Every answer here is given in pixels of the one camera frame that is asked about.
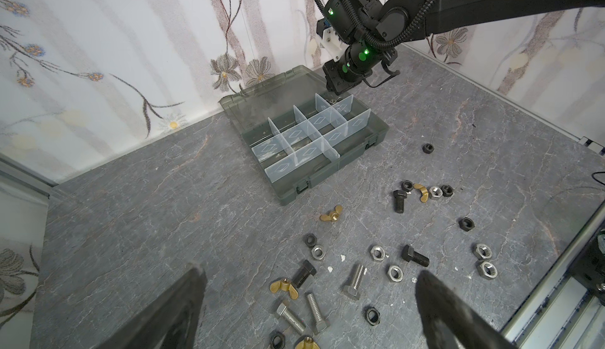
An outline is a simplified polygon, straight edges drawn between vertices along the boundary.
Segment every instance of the bolt head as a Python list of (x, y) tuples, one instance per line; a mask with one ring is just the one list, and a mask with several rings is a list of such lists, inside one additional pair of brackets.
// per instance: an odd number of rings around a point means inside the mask
[(315, 328), (313, 329), (314, 334), (319, 334), (322, 330), (325, 330), (330, 326), (330, 322), (328, 320), (320, 321), (315, 324)]
[(405, 246), (404, 251), (401, 253), (401, 258), (405, 261), (410, 262), (414, 258), (414, 248), (411, 246)]
[(359, 292), (359, 290), (355, 290), (355, 288), (350, 285), (344, 286), (343, 292), (346, 296), (348, 296), (352, 300), (359, 300), (359, 297), (361, 296), (361, 293)]
[(280, 304), (279, 307), (277, 307), (277, 311), (275, 312), (275, 316), (276, 317), (280, 317), (281, 315), (284, 314), (285, 310), (287, 309), (287, 307), (285, 306), (285, 304)]
[(317, 274), (317, 269), (315, 269), (315, 267), (311, 264), (311, 262), (308, 262), (308, 260), (304, 260), (304, 262), (302, 263), (302, 266), (309, 272), (309, 274), (311, 274), (312, 276), (315, 276), (315, 274)]
[(407, 194), (406, 192), (404, 192), (403, 190), (395, 190), (395, 191), (393, 192), (393, 196), (394, 196), (395, 198), (397, 198), (397, 197), (401, 197), (401, 198), (407, 198), (407, 197), (408, 197), (408, 194)]

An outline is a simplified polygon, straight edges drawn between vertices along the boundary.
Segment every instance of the floral wallpaper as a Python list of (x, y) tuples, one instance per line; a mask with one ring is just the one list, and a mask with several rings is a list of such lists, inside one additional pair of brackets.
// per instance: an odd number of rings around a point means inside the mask
[(569, 136), (605, 146), (605, 8), (460, 27), (408, 45)]
[(27, 349), (48, 198), (0, 176), (0, 342)]
[[(602, 11), (461, 27), (411, 45), (605, 141)], [(320, 67), (329, 59), (315, 38), (320, 17), (313, 0), (0, 0), (0, 154), (56, 183), (75, 177), (220, 112), (223, 96)]]
[(75, 177), (321, 66), (320, 17), (313, 0), (0, 0), (0, 154)]

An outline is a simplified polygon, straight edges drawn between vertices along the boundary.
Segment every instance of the hex nut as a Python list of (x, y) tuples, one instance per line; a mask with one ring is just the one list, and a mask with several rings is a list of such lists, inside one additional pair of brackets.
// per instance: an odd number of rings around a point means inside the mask
[(380, 313), (374, 307), (370, 307), (366, 310), (366, 321), (370, 323), (370, 325), (378, 325), (380, 324)]
[(355, 288), (350, 285), (344, 286), (343, 292), (345, 293), (346, 296), (348, 296), (352, 300), (359, 300), (359, 296), (361, 295), (359, 290), (355, 290)]
[(479, 271), (479, 275), (485, 279), (491, 280), (498, 277), (498, 270), (491, 262), (481, 262), (479, 265), (477, 265), (477, 270)]
[(317, 237), (315, 237), (313, 233), (309, 233), (307, 236), (305, 236), (304, 243), (307, 245), (307, 247), (313, 248), (315, 245), (317, 245)]
[(271, 349), (283, 349), (285, 346), (285, 336), (282, 332), (275, 332), (271, 335)]
[(454, 194), (454, 188), (450, 185), (443, 185), (441, 187), (441, 191), (443, 192), (443, 196), (449, 198)]
[(435, 149), (435, 147), (433, 147), (433, 145), (431, 143), (427, 143), (422, 146), (422, 151), (424, 153), (426, 153), (427, 155), (432, 154), (434, 149)]
[(322, 261), (326, 256), (326, 251), (322, 246), (315, 246), (311, 248), (311, 256), (317, 261)]
[(384, 248), (381, 246), (375, 246), (370, 250), (370, 254), (372, 255), (372, 259), (374, 261), (383, 261), (386, 257), (386, 252)]
[(475, 245), (475, 249), (473, 250), (475, 256), (480, 260), (490, 259), (492, 256), (491, 249), (485, 244), (477, 244)]
[(401, 282), (404, 279), (404, 272), (397, 265), (389, 266), (389, 271), (387, 275), (393, 282)]
[(443, 196), (443, 191), (437, 186), (433, 186), (428, 189), (428, 196), (430, 196), (432, 200), (438, 200)]
[(412, 190), (414, 190), (414, 183), (409, 179), (406, 179), (404, 182), (401, 183), (401, 189), (406, 194), (412, 194)]
[(462, 218), (460, 219), (458, 224), (460, 224), (460, 228), (462, 228), (466, 232), (475, 228), (475, 222), (473, 222), (471, 218)]

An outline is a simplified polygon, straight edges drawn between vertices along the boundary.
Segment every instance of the bolt thread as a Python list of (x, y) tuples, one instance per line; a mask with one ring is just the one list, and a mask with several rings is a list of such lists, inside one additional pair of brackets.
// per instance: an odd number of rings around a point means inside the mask
[(429, 263), (428, 257), (425, 257), (422, 254), (419, 254), (419, 253), (416, 253), (416, 252), (414, 252), (414, 256), (412, 257), (412, 261), (415, 262), (415, 263), (417, 263), (417, 264), (419, 264), (419, 265), (421, 265), (421, 266), (424, 266), (424, 267), (427, 267), (428, 263)]
[(309, 307), (311, 307), (315, 323), (324, 321), (324, 317), (321, 315), (320, 306), (317, 304), (317, 300), (315, 300), (315, 295), (307, 294), (307, 302)]
[(294, 277), (294, 280), (292, 280), (292, 284), (294, 287), (300, 288), (310, 275), (311, 273), (309, 273), (306, 269), (300, 269), (297, 275)]
[(304, 333), (304, 330), (307, 328), (307, 326), (301, 322), (298, 317), (294, 316), (290, 310), (286, 308), (282, 316), (284, 317), (285, 321), (287, 321), (288, 324), (290, 324), (292, 328), (294, 328), (299, 334)]
[(362, 264), (358, 264), (355, 265), (354, 269), (353, 276), (349, 281), (349, 286), (353, 286), (355, 290), (358, 290), (359, 284), (361, 283), (361, 278), (364, 276), (364, 272), (366, 271), (366, 267), (364, 267)]
[(396, 213), (404, 213), (404, 203), (405, 203), (405, 198), (401, 198), (400, 196), (395, 197), (395, 212)]

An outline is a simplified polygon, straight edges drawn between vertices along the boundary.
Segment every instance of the printed flower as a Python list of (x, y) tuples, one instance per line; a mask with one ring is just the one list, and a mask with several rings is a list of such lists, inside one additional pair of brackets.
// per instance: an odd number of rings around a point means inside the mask
[(31, 88), (32, 86), (34, 86), (34, 80), (30, 79), (27, 76), (19, 77), (17, 79), (17, 82), (22, 86), (25, 86), (26, 88)]
[(437, 53), (440, 55), (448, 54), (451, 57), (458, 57), (462, 53), (462, 48), (458, 43), (462, 43), (466, 40), (466, 32), (468, 28), (462, 27), (453, 29), (452, 31), (446, 32), (444, 35), (439, 35), (435, 38), (439, 47)]
[(27, 17), (30, 15), (30, 10), (22, 3), (12, 2), (8, 0), (0, 0), (4, 5), (4, 10), (10, 11), (18, 17)]
[(241, 76), (238, 72), (235, 72), (235, 68), (239, 65), (237, 59), (229, 54), (223, 54), (216, 60), (210, 60), (212, 66), (212, 72), (210, 74), (218, 75), (218, 80), (212, 84), (215, 89), (221, 88), (221, 91), (229, 91), (229, 83), (231, 81), (241, 80)]
[(46, 53), (42, 47), (37, 44), (28, 44), (23, 49), (33, 57), (41, 57)]
[(0, 302), (4, 299), (4, 290), (21, 295), (26, 292), (26, 283), (21, 274), (23, 256), (6, 248), (0, 252)]
[(104, 77), (102, 73), (98, 73), (98, 72), (85, 73), (84, 76), (87, 77), (88, 80), (91, 80), (91, 81), (101, 81), (101, 80), (103, 80), (103, 77)]
[(168, 114), (166, 118), (162, 119), (161, 126), (164, 132), (176, 130), (182, 128), (187, 124), (187, 119), (183, 114)]
[(250, 80), (246, 82), (246, 86), (256, 85), (273, 77), (275, 74), (268, 73), (269, 69), (271, 69), (271, 63), (269, 63), (266, 56), (261, 58), (261, 61), (257, 59), (252, 60), (246, 67), (246, 73), (250, 77)]

